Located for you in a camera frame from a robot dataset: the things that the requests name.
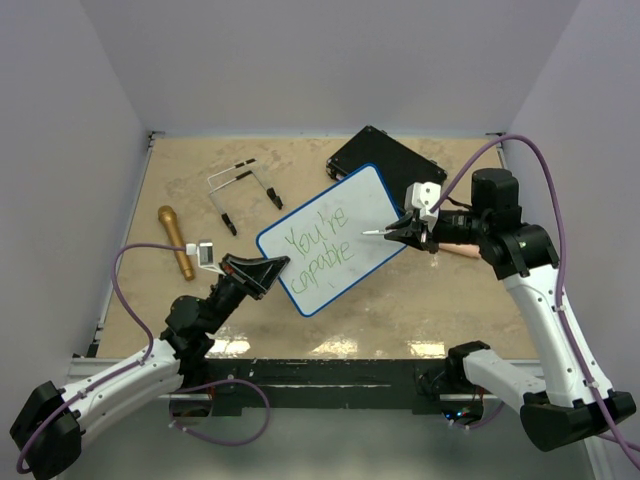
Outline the blue framed whiteboard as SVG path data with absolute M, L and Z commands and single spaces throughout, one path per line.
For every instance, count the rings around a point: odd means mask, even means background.
M 366 164 L 264 229 L 256 246 L 290 258 L 279 281 L 311 317 L 406 249 L 371 233 L 398 219 L 381 173 Z

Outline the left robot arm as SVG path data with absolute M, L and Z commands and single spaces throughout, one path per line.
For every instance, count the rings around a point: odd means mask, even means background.
M 51 479 L 104 430 L 159 396 L 206 388 L 212 338 L 246 297 L 262 299 L 290 259 L 225 255 L 205 298 L 178 297 L 159 337 L 129 358 L 83 380 L 36 387 L 10 428 L 16 469 Z

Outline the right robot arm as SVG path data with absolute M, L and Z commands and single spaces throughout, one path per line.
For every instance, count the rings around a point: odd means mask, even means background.
M 525 320 L 543 371 L 542 378 L 529 375 L 474 341 L 449 350 L 448 386 L 494 394 L 518 413 L 528 438 L 544 452 L 611 431 L 632 416 L 632 395 L 616 390 L 602 372 L 558 283 L 560 258 L 548 233 L 522 220 L 512 173 L 474 172 L 464 210 L 437 209 L 440 192 L 431 182 L 410 185 L 405 214 L 388 226 L 385 239 L 430 253 L 441 244 L 478 246 Z

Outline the pink microphone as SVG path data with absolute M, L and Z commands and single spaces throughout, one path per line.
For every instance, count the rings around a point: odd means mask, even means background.
M 452 254 L 464 256 L 467 258 L 473 258 L 473 259 L 481 258 L 479 247 L 476 245 L 459 245 L 459 244 L 440 243 L 439 249 Z

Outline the black hard case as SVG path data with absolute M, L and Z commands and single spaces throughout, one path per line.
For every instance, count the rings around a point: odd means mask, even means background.
M 415 182 L 432 182 L 440 186 L 447 172 L 437 163 L 409 149 L 386 132 L 365 126 L 326 162 L 333 180 L 342 180 L 365 164 L 374 165 L 400 210 L 407 188 Z

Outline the gold microphone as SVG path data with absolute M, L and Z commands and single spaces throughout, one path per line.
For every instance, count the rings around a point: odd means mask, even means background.
M 194 280 L 194 268 L 186 253 L 186 243 L 183 239 L 176 212 L 171 206 L 163 205 L 158 209 L 157 215 L 160 224 L 163 226 L 167 234 L 170 244 L 173 247 L 181 247 L 181 250 L 176 250 L 174 254 L 184 279 L 186 281 Z

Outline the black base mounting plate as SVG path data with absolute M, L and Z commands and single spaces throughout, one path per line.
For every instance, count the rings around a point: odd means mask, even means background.
M 273 409 L 408 410 L 416 415 L 476 420 L 496 397 L 445 377 L 442 359 L 208 359 L 183 385 L 244 380 Z

